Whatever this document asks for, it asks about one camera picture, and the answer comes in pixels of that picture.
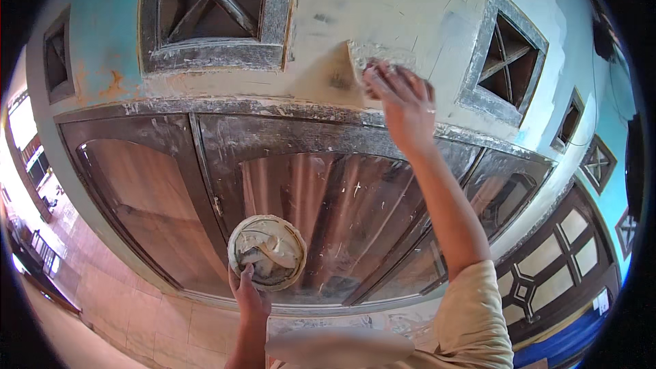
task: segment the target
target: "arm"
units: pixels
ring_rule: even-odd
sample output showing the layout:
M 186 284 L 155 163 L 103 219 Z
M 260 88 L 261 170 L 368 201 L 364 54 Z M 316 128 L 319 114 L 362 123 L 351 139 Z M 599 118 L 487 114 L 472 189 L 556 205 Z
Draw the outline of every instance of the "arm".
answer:
M 241 279 L 228 268 L 230 289 L 240 307 L 240 329 L 237 346 L 224 369 L 263 369 L 266 367 L 264 344 L 267 342 L 267 318 L 271 301 L 253 287 L 252 264 L 247 264 Z
M 453 281 L 491 254 L 483 227 L 433 142 L 434 89 L 410 70 L 387 63 L 368 67 L 364 82 L 382 100 L 389 134 L 412 165 Z

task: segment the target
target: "sponge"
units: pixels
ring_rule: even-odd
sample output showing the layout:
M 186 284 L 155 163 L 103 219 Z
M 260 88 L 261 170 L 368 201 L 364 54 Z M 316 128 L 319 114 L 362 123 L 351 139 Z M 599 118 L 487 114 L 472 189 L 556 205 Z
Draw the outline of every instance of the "sponge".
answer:
M 391 65 L 403 66 L 412 71 L 416 70 L 416 56 L 410 50 L 387 47 L 378 43 L 358 43 L 353 40 L 347 40 L 346 45 L 348 45 L 348 56 L 353 75 L 363 92 L 365 87 L 362 82 L 362 72 L 366 69 L 370 59 L 384 60 Z

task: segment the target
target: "sleeve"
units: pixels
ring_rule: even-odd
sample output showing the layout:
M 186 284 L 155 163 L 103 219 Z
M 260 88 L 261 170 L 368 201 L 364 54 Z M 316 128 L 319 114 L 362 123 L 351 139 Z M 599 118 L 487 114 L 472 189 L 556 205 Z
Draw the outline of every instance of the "sleeve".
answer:
M 440 303 L 435 358 L 444 368 L 512 368 L 513 349 L 501 312 L 492 261 L 465 268 Z

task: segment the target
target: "shirt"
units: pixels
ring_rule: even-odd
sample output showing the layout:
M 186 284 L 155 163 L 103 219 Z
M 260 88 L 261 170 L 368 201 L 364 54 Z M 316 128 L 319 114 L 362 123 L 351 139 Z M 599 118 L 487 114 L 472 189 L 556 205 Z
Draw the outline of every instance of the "shirt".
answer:
M 492 261 L 466 267 L 449 283 L 434 321 L 438 348 L 415 350 L 389 369 L 512 368 L 513 348 L 501 311 Z M 272 368 L 294 365 L 274 363 Z

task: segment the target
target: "turquoise wall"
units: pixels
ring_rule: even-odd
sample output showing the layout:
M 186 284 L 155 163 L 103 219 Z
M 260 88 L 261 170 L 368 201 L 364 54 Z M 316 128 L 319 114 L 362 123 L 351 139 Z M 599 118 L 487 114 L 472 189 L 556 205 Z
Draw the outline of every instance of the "turquoise wall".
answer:
M 41 20 L 70 6 L 70 60 L 76 100 L 57 109 L 134 99 L 142 84 L 138 57 L 139 0 L 51 0 Z
M 630 75 L 626 61 L 621 58 L 617 63 L 611 63 L 610 69 L 605 73 L 606 85 L 603 88 L 603 99 L 598 111 L 596 133 L 608 146 L 617 159 L 617 166 L 613 170 L 608 184 L 601 194 L 598 194 L 588 181 L 583 171 L 577 171 L 578 180 L 590 193 L 597 205 L 610 233 L 610 242 L 617 256 L 622 282 L 627 277 L 631 255 L 626 259 L 622 255 L 615 226 L 627 209 L 627 185 L 625 182 L 625 151 L 627 148 L 628 124 L 627 120 L 633 117 L 636 108 L 633 102 Z

